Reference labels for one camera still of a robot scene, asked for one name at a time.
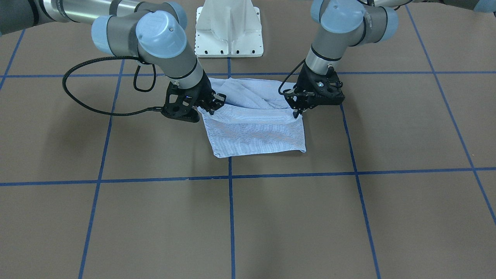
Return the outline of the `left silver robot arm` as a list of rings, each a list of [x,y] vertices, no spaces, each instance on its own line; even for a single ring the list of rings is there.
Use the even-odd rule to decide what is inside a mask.
[[[348,47],[391,38],[399,24],[396,10],[407,0],[315,0],[312,19],[319,29],[301,72],[290,90],[279,91],[298,118],[320,105],[340,105],[345,100],[336,67]]]

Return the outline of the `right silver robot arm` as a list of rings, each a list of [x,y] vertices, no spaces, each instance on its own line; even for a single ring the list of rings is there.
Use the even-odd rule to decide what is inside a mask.
[[[159,112],[169,119],[200,120],[197,108],[211,115],[226,100],[216,93],[185,34],[188,19],[176,2],[152,3],[138,0],[2,0],[1,34],[50,22],[76,22],[91,25],[96,48],[107,57],[82,62],[63,76],[65,93],[82,107],[109,116],[78,100],[67,88],[67,79],[77,69],[108,60],[134,60],[139,65],[159,67],[170,82],[163,106],[148,107],[128,116]]]

